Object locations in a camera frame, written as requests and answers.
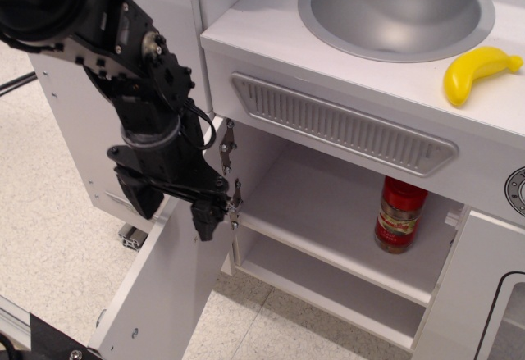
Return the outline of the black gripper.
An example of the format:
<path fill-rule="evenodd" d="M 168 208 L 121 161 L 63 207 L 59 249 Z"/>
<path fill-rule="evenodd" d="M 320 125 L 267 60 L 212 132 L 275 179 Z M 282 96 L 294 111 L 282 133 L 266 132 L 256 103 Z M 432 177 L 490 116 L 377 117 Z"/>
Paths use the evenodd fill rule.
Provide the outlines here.
<path fill-rule="evenodd" d="M 201 151 L 178 139 L 160 149 L 113 146 L 107 157 L 116 163 L 123 194 L 144 219 L 153 217 L 168 194 L 193 203 L 190 210 L 200 240 L 212 240 L 226 215 L 229 185 Z"/>

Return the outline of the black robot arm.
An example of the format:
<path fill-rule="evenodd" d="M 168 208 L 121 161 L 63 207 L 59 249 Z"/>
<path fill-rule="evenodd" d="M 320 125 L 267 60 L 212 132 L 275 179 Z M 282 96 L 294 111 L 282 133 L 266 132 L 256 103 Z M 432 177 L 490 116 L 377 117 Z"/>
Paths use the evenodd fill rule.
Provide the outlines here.
<path fill-rule="evenodd" d="M 227 180 L 203 152 L 206 114 L 190 97 L 180 65 L 153 20 L 133 0 L 1 0 L 1 39 L 27 53 L 81 66 L 121 122 L 123 144 L 109 148 L 121 189 L 144 218 L 166 195 L 191 206 L 203 241 L 228 204 Z"/>

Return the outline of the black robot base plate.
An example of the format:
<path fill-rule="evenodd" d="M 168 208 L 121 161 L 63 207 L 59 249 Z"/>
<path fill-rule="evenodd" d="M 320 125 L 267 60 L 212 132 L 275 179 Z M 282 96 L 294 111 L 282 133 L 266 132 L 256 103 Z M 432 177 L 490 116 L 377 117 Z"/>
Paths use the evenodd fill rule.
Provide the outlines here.
<path fill-rule="evenodd" d="M 1 359 L 101 359 L 39 317 L 1 313 Z"/>

